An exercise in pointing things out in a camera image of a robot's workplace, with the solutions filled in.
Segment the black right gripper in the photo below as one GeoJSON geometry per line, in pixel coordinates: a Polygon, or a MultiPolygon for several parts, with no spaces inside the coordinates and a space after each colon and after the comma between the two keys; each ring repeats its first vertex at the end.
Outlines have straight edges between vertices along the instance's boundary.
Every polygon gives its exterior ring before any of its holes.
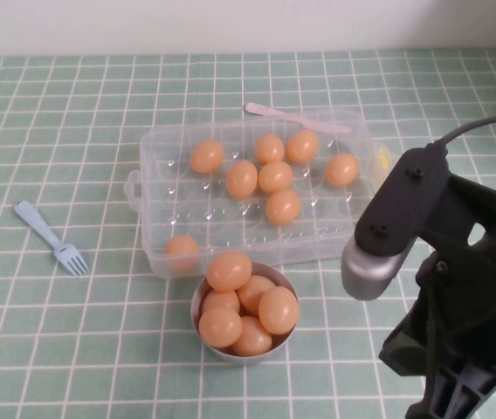
{"type": "Polygon", "coordinates": [[[421,237],[434,251],[417,272],[420,292],[379,357],[425,379],[407,418],[472,418],[496,391],[496,212],[421,237]]]}

